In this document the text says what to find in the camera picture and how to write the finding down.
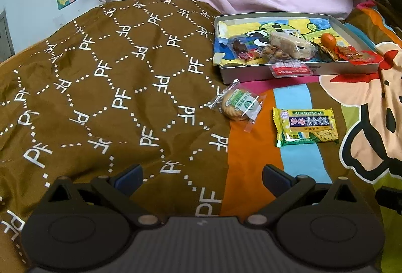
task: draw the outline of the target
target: orange stripe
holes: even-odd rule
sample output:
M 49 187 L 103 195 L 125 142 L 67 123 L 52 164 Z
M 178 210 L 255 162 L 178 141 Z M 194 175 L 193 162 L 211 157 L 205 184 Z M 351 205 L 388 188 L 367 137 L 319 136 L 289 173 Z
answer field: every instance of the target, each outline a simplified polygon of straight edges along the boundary
M 274 93 L 269 90 L 263 95 L 266 95 L 263 108 L 251 132 L 244 132 L 246 122 L 230 122 L 229 170 L 221 216 L 234 215 L 243 220 L 275 199 L 263 185 L 262 171 L 266 164 L 283 170 L 283 163 L 279 148 L 275 147 Z
M 364 13 L 366 13 L 372 20 L 372 22 L 378 26 L 381 31 L 385 33 L 394 43 L 402 47 L 402 41 L 401 39 L 397 36 L 396 33 L 394 33 L 392 30 L 388 29 L 383 22 L 383 17 L 381 14 L 379 14 L 376 10 L 364 7 L 361 9 Z

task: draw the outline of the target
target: green and white label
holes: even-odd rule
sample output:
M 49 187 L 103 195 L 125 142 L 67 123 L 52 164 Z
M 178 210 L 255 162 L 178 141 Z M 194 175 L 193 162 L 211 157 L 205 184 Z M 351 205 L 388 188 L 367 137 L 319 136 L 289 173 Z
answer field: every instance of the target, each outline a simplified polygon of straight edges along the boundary
M 236 89 L 226 101 L 226 106 L 233 105 L 236 110 L 244 112 L 250 119 L 255 120 L 261 111 L 261 105 L 257 100 L 258 97 L 252 97 L 250 92 Z

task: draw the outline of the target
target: patterned blanket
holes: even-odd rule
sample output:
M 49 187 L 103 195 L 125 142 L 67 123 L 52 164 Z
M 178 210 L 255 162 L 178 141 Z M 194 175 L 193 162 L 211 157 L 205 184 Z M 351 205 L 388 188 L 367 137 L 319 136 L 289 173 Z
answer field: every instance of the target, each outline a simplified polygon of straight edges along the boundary
M 133 163 L 144 181 L 132 199 L 161 218 L 245 218 L 273 200 L 261 181 L 268 163 L 318 182 L 348 176 L 384 224 L 379 265 L 399 272 L 402 218 L 374 194 L 402 188 L 402 41 L 375 7 L 359 6 L 349 24 L 395 50 L 379 73 L 266 90 L 247 133 L 205 107 L 224 88 L 211 63 L 216 15 L 192 0 L 108 3 L 0 66 L 1 273 L 26 269 L 19 234 L 56 177 L 88 182 Z M 273 107 L 332 107 L 342 142 L 275 147 Z

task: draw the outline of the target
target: yellow biscuit package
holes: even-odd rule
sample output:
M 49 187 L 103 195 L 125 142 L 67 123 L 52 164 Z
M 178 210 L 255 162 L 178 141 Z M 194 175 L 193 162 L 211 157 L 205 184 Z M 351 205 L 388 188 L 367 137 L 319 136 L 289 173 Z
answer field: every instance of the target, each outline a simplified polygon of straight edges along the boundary
M 329 110 L 273 109 L 277 134 L 277 147 L 292 144 L 339 142 L 335 117 Z

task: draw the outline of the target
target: gray ribbed surface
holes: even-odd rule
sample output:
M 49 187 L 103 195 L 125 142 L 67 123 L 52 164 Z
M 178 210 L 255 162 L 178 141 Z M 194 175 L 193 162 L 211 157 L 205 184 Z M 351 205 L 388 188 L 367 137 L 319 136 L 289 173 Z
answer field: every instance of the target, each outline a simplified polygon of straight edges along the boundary
M 46 273 L 35 269 L 32 273 Z M 270 235 L 234 217 L 172 217 L 142 231 L 114 262 L 91 273 L 324 273 L 282 254 Z M 354 273 L 376 273 L 364 268 Z

